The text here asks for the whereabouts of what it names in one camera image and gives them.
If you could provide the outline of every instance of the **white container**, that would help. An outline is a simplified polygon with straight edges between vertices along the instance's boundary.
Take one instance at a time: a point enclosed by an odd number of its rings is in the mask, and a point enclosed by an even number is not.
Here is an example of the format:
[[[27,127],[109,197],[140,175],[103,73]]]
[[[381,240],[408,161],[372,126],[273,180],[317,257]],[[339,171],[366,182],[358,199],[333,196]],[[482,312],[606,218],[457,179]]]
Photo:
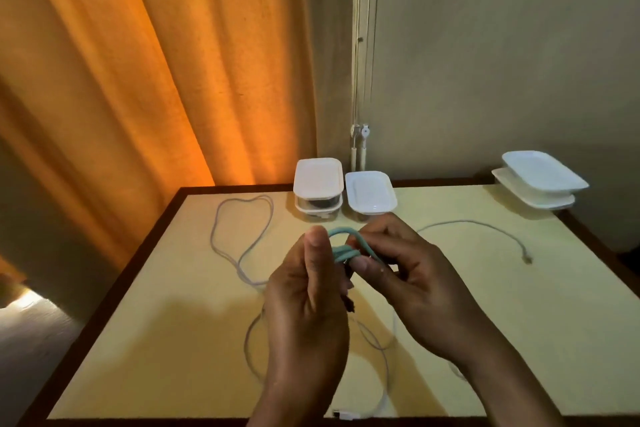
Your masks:
[[[396,191],[384,172],[348,172],[344,178],[349,206],[355,212],[375,216],[396,209]]]
[[[296,208],[321,219],[337,215],[342,206],[342,164],[332,157],[301,159],[296,166],[293,192]]]
[[[507,152],[508,167],[492,171],[495,178],[532,208],[558,210],[575,203],[572,193],[589,187],[578,174],[537,150]]]

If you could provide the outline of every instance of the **table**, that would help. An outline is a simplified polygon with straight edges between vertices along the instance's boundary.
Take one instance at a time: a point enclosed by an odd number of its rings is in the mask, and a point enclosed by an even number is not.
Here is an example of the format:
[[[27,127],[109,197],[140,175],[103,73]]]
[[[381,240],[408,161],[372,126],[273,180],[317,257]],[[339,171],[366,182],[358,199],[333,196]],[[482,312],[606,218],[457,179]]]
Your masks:
[[[516,243],[491,229],[461,223],[423,233],[443,249],[572,422],[640,422],[634,415],[640,411],[640,287],[606,247],[568,212],[556,218],[531,210],[487,181],[400,181],[394,187],[397,214],[415,228],[470,219],[518,236],[534,257],[531,265]],[[242,425],[261,388],[244,364],[242,343],[262,297],[211,251],[209,232],[216,207],[230,194],[272,196],[271,226],[245,263],[251,277],[268,277],[310,226],[296,211],[291,189],[181,188],[21,425],[197,423],[210,417],[220,425]],[[264,226],[268,207],[229,203],[221,213],[216,244],[237,256]],[[362,226],[352,218],[341,213],[326,226]],[[344,237],[334,239],[337,245]],[[388,304],[357,278],[355,285],[350,296],[357,317],[387,342]],[[475,393],[448,363],[418,346],[401,325],[397,338],[382,415],[400,417],[364,423],[412,425],[420,417],[442,425],[486,422]],[[264,368],[264,327],[256,328],[250,347]],[[332,407],[373,407],[382,365],[379,352],[352,328],[347,370]]]

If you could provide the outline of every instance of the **person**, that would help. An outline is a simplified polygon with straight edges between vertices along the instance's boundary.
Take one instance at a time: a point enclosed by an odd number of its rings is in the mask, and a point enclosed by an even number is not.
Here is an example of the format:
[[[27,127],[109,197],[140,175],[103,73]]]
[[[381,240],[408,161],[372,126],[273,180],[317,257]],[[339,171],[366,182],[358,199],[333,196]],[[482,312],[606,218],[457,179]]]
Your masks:
[[[447,260],[392,213],[360,233],[371,257],[349,262],[396,310],[412,337],[468,379],[496,427],[563,426],[558,409]],[[347,243],[358,244],[353,237]],[[269,278],[264,313],[269,359],[249,427],[297,427],[329,408],[349,352],[347,312],[323,227],[312,227]]]

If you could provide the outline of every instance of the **white floor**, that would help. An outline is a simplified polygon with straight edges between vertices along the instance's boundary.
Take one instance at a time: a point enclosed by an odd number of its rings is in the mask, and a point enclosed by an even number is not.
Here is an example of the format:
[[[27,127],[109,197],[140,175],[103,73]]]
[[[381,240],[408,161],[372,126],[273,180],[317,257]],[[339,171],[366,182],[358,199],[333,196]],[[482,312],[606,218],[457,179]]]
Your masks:
[[[39,296],[0,309],[0,427],[13,427],[81,327]]]

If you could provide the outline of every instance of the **brown table edge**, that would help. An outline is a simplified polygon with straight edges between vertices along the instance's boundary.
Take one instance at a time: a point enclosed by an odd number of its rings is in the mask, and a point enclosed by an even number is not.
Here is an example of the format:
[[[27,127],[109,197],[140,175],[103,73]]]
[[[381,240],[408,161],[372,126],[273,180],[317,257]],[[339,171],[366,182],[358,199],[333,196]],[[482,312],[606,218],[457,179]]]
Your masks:
[[[435,186],[459,186],[459,185],[483,185],[492,184],[493,178],[444,178],[444,179],[415,179],[393,181],[394,187],[435,187]],[[182,206],[184,200],[190,194],[232,194],[240,192],[284,192],[292,191],[292,184],[260,184],[247,186],[206,186],[206,187],[181,187],[167,205],[160,218],[156,221],[145,240],[136,253],[120,273],[115,283],[109,289],[105,298],[95,310],[91,319],[87,322],[76,341],[71,345],[67,354],[55,369],[49,380],[37,395],[34,402],[22,416],[19,427],[47,424],[51,427],[98,427],[117,424],[126,427],[126,424],[169,426],[189,424],[203,424],[215,422],[219,426],[244,425],[246,419],[47,419],[60,395],[67,388],[68,383],[76,374],[77,369],[84,361],[93,343],[96,341],[111,315],[116,310],[120,301],[129,290],[138,272],[142,269],[149,255],[153,252],[158,241],[164,234],[173,217]],[[640,298],[640,279],[622,265],[616,255],[609,250],[598,238],[596,238],[582,223],[580,223],[569,211],[558,213],[558,218],[573,232],[588,248],[603,261],[607,267],[620,280]],[[580,426],[626,426],[638,425],[638,415],[570,415],[565,417],[569,425]],[[394,426],[412,427],[420,423],[429,422],[434,426],[475,426],[489,425],[485,417],[400,417],[393,419],[364,419],[351,421],[367,426]],[[334,419],[325,419],[320,424],[334,424]]]

